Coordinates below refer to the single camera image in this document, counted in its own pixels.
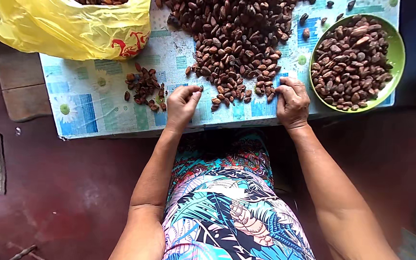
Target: floral dress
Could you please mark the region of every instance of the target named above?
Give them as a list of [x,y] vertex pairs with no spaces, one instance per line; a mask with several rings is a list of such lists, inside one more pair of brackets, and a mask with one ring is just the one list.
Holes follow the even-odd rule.
[[303,228],[273,191],[269,156],[257,134],[210,158],[181,142],[172,170],[164,260],[313,260]]

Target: green plastic plate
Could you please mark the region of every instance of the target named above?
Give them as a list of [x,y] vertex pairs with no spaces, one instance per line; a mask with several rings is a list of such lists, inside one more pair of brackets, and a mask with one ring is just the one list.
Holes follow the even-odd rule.
[[404,66],[405,66],[404,43],[402,41],[401,35],[399,34],[399,32],[397,32],[396,28],[393,25],[391,25],[388,21],[384,20],[381,17],[371,15],[371,14],[361,14],[361,15],[362,15],[362,17],[366,17],[367,20],[369,20],[369,21],[371,19],[377,19],[379,21],[379,23],[381,24],[382,29],[385,30],[387,32],[387,35],[388,35],[387,36],[387,41],[389,42],[389,47],[388,47],[388,53],[386,54],[386,58],[388,59],[388,63],[390,63],[393,67],[390,70],[390,73],[392,74],[392,80],[390,82],[387,82],[386,87],[378,93],[378,98],[377,99],[367,101],[367,105],[368,105],[367,107],[359,108],[356,111],[338,110],[336,107],[327,104],[317,94],[317,92],[315,90],[314,83],[312,82],[311,64],[316,62],[315,51],[316,51],[317,47],[321,44],[321,42],[325,39],[325,35],[327,34],[327,31],[332,31],[338,26],[346,25],[347,23],[349,23],[349,21],[351,20],[351,18],[354,15],[345,17],[345,18],[337,21],[336,23],[334,23],[332,26],[330,26],[324,32],[324,35],[319,39],[319,41],[315,45],[314,51],[312,51],[312,56],[311,56],[311,60],[310,60],[310,63],[309,63],[309,79],[311,81],[312,89],[314,90],[316,96],[322,101],[322,103],[324,103],[329,108],[334,109],[336,111],[344,112],[344,113],[359,113],[359,112],[367,111],[369,109],[372,109],[372,108],[376,107],[379,103],[383,102],[387,97],[389,97],[389,95],[394,91],[394,89],[398,85],[398,83],[401,79],[401,76],[402,76],[402,72],[404,71]]

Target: red logo on bag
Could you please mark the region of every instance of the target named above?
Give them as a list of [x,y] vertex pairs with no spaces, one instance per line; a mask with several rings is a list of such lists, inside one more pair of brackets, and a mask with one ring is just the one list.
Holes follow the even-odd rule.
[[133,46],[126,47],[126,44],[124,43],[124,41],[120,39],[113,39],[111,47],[114,48],[115,44],[118,44],[121,49],[119,55],[124,58],[130,57],[132,55],[136,55],[143,49],[143,46],[141,46],[141,43],[145,45],[148,40],[148,33],[146,35],[142,35],[142,34],[144,33],[131,32],[130,36],[135,36],[137,40],[136,44]]

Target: woman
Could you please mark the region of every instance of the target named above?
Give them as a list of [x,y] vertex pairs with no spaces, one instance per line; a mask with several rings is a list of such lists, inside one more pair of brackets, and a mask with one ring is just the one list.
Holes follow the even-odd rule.
[[[307,124],[306,87],[290,77],[280,83],[277,117],[295,143],[333,257],[397,260],[367,203]],[[218,158],[194,145],[176,155],[200,91],[180,86],[169,96],[168,123],[136,184],[110,260],[314,259],[296,216],[274,194],[257,135],[238,137]]]

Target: white daisy flower print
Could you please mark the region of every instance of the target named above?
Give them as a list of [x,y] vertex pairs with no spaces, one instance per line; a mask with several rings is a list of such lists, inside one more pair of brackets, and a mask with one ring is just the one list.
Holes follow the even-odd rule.
[[56,121],[65,123],[73,122],[77,116],[77,105],[71,97],[58,96],[51,100],[52,111]]
[[107,75],[107,71],[103,69],[96,70],[96,75],[94,77],[94,82],[92,86],[94,90],[99,94],[106,94],[110,91],[112,87],[113,79],[110,75]]

